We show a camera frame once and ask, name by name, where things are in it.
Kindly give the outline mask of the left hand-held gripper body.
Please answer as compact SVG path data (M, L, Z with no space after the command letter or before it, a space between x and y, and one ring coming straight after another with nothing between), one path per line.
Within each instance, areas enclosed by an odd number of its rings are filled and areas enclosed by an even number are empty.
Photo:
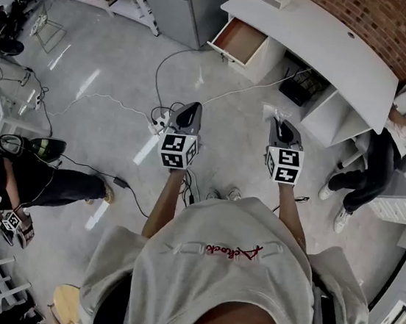
M193 119L192 125L176 125L177 110L170 115L165 131L160 135L157 152L163 167L175 170L186 170L199 153L199 143L202 119L202 104L198 104L198 113Z

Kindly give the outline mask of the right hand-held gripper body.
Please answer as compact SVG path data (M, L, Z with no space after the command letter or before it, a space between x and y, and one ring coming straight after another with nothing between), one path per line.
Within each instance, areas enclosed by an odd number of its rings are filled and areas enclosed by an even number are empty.
M299 131L287 120L285 122L293 131L293 139L272 138L271 130L274 117L270 118L270 135L266 146L266 167L272 181L294 186L302 171L304 148Z

